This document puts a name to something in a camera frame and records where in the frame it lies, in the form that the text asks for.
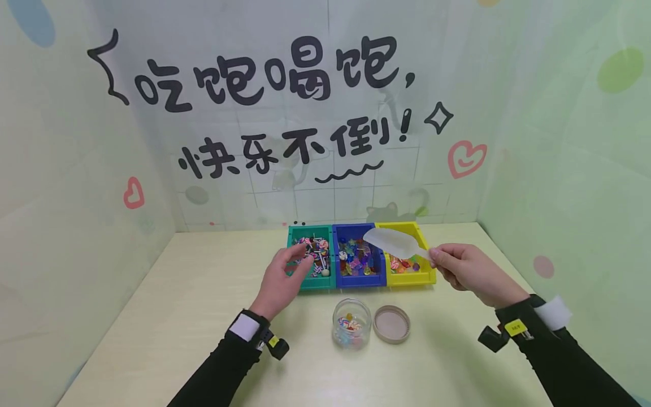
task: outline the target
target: pink circle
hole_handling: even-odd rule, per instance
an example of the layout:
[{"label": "pink circle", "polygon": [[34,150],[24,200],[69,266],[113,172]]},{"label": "pink circle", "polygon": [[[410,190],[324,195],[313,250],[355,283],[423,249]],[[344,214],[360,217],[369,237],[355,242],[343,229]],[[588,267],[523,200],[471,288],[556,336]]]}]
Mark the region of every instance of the pink circle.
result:
[{"label": "pink circle", "polygon": [[533,259],[533,269],[540,277],[551,279],[554,276],[554,264],[547,256],[536,256]]}]

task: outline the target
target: heart outline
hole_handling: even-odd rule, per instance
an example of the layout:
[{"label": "heart outline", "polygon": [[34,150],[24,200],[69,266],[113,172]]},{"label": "heart outline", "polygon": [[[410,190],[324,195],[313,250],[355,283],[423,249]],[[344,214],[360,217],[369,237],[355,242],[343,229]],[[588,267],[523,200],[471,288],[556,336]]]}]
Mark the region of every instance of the heart outline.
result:
[{"label": "heart outline", "polygon": [[[136,191],[138,191],[139,199],[135,202],[129,202],[129,198],[133,195],[133,187],[135,186]],[[122,194],[122,201],[124,206],[128,209],[138,209],[145,204],[145,195],[143,193],[143,186],[140,185],[138,178],[132,176],[129,178],[126,184],[126,191]]]},{"label": "heart outline", "polygon": [[[469,169],[467,169],[465,171],[460,171],[459,172],[459,171],[456,170],[456,165],[455,165],[455,162],[454,162],[454,153],[461,147],[465,147],[465,157],[466,158],[470,158],[474,153],[476,153],[478,151],[481,151],[483,154],[482,154],[481,159],[479,159],[479,161],[473,167],[471,167],[471,168],[469,168]],[[473,144],[468,140],[458,141],[457,143],[455,143],[450,148],[450,151],[448,151],[448,168],[450,169],[450,174],[456,180],[456,179],[463,178],[465,176],[468,176],[468,175],[474,173],[475,171],[477,171],[479,169],[479,167],[482,166],[482,164],[484,163],[484,160],[486,159],[487,155],[488,155],[488,146],[485,145],[485,144],[479,144],[476,147],[473,147]],[[466,166],[472,165],[473,161],[474,160],[471,160],[470,161],[471,163],[467,164]]]}]

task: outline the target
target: red heart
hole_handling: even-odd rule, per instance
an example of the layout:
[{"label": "red heart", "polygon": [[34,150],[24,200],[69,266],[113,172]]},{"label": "red heart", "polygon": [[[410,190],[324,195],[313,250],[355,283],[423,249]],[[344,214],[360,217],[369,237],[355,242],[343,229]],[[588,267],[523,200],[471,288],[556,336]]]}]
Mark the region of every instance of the red heart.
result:
[{"label": "red heart", "polygon": [[[134,190],[133,190],[134,186],[136,191],[138,192],[138,200],[135,202],[130,202],[129,198],[132,197],[134,194]],[[140,185],[140,181],[138,181],[138,178],[135,178],[134,176],[129,178],[129,182],[127,182],[126,191],[122,196],[122,200],[124,201],[124,206],[126,206],[129,209],[138,209],[145,204],[145,195],[143,194],[143,186]]]},{"label": "red heart", "polygon": [[[470,162],[464,162],[461,159],[459,159],[457,162],[454,162],[454,153],[461,147],[465,147],[465,156],[468,158],[470,158],[474,153],[478,151],[482,152],[482,157],[476,163],[474,160],[470,160]],[[457,142],[455,145],[452,146],[452,148],[450,148],[450,151],[448,152],[448,167],[450,168],[450,174],[452,174],[452,177],[454,179],[462,178],[477,171],[479,167],[481,167],[482,164],[484,163],[484,160],[486,159],[487,151],[488,151],[488,146],[485,144],[480,144],[477,147],[473,147],[473,144],[468,140],[461,140]],[[468,168],[468,167],[471,168],[465,171],[457,171],[456,169],[457,165],[461,168]]]}]

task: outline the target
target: plastic storage bin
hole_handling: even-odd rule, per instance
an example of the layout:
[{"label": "plastic storage bin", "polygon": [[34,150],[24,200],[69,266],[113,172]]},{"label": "plastic storage bin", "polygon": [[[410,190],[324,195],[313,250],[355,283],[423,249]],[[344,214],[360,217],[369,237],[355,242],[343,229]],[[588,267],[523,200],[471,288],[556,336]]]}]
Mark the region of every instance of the plastic storage bin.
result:
[{"label": "plastic storage bin", "polygon": [[[425,238],[422,236],[421,228],[416,222],[387,222],[376,223],[376,227],[386,227],[406,234],[410,234],[418,241],[418,246],[429,249]],[[396,287],[400,285],[425,285],[436,283],[436,269],[432,268],[428,259],[422,259],[418,264],[421,267],[418,272],[394,274],[391,272],[391,256],[385,253],[387,286]]]},{"label": "plastic storage bin", "polygon": [[386,261],[384,252],[375,246],[372,246],[373,251],[373,266],[376,273],[374,275],[341,275],[341,260],[339,260],[339,242],[341,239],[348,241],[349,239],[358,240],[362,239],[364,233],[373,229],[374,223],[351,223],[347,225],[332,225],[332,235],[335,242],[335,250],[333,251],[333,258],[335,261],[335,275],[337,276],[338,288],[352,288],[352,287],[386,287],[387,274],[386,274]]},{"label": "plastic storage bin", "polygon": [[335,277],[335,261],[333,257],[335,245],[333,243],[332,226],[290,226],[287,247],[293,244],[294,239],[298,240],[300,238],[324,238],[328,239],[330,245],[330,256],[327,260],[324,259],[329,264],[330,275],[328,277],[321,275],[312,277],[314,271],[314,266],[312,266],[310,274],[303,280],[303,284],[301,284],[301,290],[329,290],[336,288],[337,278]]}]

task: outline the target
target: plastic scoop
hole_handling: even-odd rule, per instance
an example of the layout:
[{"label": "plastic scoop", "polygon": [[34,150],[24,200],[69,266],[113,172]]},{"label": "plastic scoop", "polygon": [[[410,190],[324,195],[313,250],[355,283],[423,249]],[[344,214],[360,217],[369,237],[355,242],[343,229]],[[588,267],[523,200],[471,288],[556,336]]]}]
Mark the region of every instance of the plastic scoop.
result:
[{"label": "plastic scoop", "polygon": [[418,241],[413,236],[403,232],[375,227],[366,232],[362,239],[399,259],[408,259],[418,255],[430,260],[427,250],[418,246]]}]

